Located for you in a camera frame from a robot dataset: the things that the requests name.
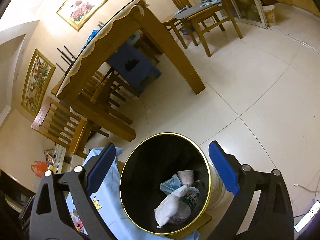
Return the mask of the white tissue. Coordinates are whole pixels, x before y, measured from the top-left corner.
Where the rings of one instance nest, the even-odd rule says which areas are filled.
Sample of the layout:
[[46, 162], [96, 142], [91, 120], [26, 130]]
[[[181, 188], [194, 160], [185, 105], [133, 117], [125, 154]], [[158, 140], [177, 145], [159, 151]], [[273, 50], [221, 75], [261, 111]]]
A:
[[157, 208], [155, 208], [155, 220], [158, 224], [157, 228], [162, 228], [168, 223], [171, 217], [176, 215], [179, 210], [179, 201], [190, 189], [188, 184], [179, 187], [169, 194]]

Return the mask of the white power strip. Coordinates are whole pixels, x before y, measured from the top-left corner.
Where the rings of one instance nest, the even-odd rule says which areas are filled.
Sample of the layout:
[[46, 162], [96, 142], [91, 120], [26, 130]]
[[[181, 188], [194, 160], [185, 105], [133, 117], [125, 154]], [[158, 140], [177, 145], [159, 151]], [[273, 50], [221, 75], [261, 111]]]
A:
[[294, 226], [296, 232], [300, 232], [317, 215], [320, 210], [319, 200], [315, 201], [311, 209], [303, 215], [302, 219]]

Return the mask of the orange plastic bag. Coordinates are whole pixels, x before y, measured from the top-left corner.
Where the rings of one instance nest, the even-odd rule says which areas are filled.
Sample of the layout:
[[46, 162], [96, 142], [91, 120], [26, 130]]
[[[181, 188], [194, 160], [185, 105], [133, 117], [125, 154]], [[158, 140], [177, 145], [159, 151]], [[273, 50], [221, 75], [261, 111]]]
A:
[[42, 178], [44, 172], [48, 170], [48, 164], [48, 161], [35, 161], [30, 168], [37, 177]]

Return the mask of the white low tv cabinet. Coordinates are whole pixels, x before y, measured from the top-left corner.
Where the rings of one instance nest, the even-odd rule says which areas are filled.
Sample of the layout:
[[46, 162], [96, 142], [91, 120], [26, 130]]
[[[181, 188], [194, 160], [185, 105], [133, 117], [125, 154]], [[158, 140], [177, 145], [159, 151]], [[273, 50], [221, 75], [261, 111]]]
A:
[[55, 174], [71, 171], [78, 165], [82, 165], [84, 158], [72, 154], [61, 145], [55, 145], [53, 148], [44, 151], [44, 156], [50, 165], [53, 166]]

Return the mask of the light blue cartoon tablecloth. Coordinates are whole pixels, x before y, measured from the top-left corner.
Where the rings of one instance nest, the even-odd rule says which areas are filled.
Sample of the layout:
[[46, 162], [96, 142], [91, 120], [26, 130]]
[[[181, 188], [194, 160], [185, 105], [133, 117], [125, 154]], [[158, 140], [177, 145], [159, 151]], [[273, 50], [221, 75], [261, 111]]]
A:
[[91, 200], [117, 239], [167, 239], [139, 229], [129, 220], [120, 203], [120, 174], [113, 162], [99, 190], [91, 195]]

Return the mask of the clear plastic bottle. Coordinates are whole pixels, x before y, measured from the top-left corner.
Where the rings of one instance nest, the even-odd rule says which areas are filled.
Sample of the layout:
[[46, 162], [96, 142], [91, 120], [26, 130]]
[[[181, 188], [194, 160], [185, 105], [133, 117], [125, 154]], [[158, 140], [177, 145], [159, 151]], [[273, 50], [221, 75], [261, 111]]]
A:
[[179, 225], [184, 223], [197, 204], [199, 203], [201, 192], [203, 191], [204, 183], [201, 180], [197, 180], [189, 187], [187, 193], [180, 198], [178, 202], [177, 213], [169, 219], [170, 224]]

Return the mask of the white paper cup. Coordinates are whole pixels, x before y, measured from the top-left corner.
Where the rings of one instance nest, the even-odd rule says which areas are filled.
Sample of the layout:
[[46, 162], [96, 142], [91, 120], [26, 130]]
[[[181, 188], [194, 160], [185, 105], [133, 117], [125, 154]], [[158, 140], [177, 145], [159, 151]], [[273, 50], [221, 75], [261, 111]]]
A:
[[177, 172], [178, 178], [181, 185], [192, 186], [194, 183], [194, 171], [193, 170], [183, 170]]

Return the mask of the wooden chair front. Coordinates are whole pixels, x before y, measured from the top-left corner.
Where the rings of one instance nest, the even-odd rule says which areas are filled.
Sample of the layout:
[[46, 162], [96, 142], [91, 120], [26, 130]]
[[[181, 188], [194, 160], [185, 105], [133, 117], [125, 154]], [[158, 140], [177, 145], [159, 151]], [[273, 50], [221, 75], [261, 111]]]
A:
[[84, 159], [87, 156], [84, 149], [92, 133], [109, 137], [109, 134], [102, 131], [100, 126], [83, 116], [76, 115], [68, 107], [49, 96], [42, 103], [31, 127], [72, 154]]

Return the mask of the blue face mask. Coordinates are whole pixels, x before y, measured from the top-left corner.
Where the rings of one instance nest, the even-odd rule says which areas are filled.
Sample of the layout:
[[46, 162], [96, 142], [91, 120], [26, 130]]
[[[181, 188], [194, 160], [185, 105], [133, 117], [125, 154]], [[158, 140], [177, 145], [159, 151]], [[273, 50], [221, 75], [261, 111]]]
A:
[[176, 189], [181, 187], [181, 181], [177, 174], [174, 174], [170, 179], [161, 183], [159, 189], [165, 193], [166, 196], [173, 193]]

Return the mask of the wooden chair behind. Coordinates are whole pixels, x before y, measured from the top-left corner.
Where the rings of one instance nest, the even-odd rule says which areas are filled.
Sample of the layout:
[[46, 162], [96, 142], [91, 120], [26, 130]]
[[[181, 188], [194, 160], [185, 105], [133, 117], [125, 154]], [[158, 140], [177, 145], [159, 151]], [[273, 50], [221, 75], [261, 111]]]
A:
[[87, 76], [70, 73], [61, 80], [55, 96], [96, 126], [129, 126], [133, 121], [118, 110], [117, 100], [126, 101], [125, 96], [120, 93], [122, 89], [139, 96], [136, 90], [114, 72], [108, 75], [88, 73]]

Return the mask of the black wifi router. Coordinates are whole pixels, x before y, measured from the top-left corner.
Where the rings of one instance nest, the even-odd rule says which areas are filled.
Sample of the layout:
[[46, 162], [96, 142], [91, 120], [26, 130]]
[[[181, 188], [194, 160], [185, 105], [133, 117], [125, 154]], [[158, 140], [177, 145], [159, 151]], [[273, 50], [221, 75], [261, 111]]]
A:
[[76, 56], [66, 47], [63, 46], [63, 49], [57, 48], [57, 51], [61, 54], [61, 59], [67, 63], [68, 68], [64, 70], [58, 63], [56, 64], [65, 74], [67, 74], [76, 60]]

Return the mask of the blue plastic stool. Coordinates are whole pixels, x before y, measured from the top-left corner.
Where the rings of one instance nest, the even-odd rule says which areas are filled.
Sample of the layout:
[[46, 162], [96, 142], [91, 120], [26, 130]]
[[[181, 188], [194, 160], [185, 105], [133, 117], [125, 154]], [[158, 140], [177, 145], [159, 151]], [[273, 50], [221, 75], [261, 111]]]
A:
[[141, 52], [127, 42], [118, 47], [106, 60], [106, 63], [114, 68], [134, 88], [138, 88], [140, 83], [147, 77], [158, 78], [162, 74]]

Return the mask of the wooden chair with clothes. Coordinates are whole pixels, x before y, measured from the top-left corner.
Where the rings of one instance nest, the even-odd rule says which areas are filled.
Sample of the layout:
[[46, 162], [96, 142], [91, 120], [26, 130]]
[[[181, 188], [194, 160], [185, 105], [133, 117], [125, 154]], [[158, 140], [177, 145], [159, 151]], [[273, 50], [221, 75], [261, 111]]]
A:
[[238, 37], [243, 38], [231, 13], [231, 0], [200, 0], [197, 5], [191, 5], [188, 0], [172, 1], [178, 11], [163, 20], [162, 24], [175, 33], [183, 48], [188, 48], [181, 34], [185, 30], [195, 46], [197, 45], [195, 37], [199, 38], [206, 55], [211, 57], [204, 34], [216, 27], [225, 31], [223, 23], [227, 21], [231, 21]]

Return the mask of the wooden dining table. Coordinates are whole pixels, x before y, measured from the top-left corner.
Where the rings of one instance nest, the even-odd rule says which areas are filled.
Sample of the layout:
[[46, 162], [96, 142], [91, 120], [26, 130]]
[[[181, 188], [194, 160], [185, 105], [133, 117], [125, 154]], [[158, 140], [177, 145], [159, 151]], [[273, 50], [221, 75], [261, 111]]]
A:
[[142, 31], [165, 54], [187, 81], [195, 94], [205, 86], [193, 65], [176, 43], [168, 29], [151, 12], [145, 0], [132, 0], [118, 11], [84, 46], [57, 92], [57, 98], [74, 111], [112, 134], [132, 141], [136, 132], [116, 116], [116, 110], [107, 101], [106, 83], [100, 85], [93, 96], [85, 96], [83, 90], [97, 70], [107, 63], [135, 92], [141, 93], [139, 78], [160, 76], [160, 71], [131, 44], [130, 37]]

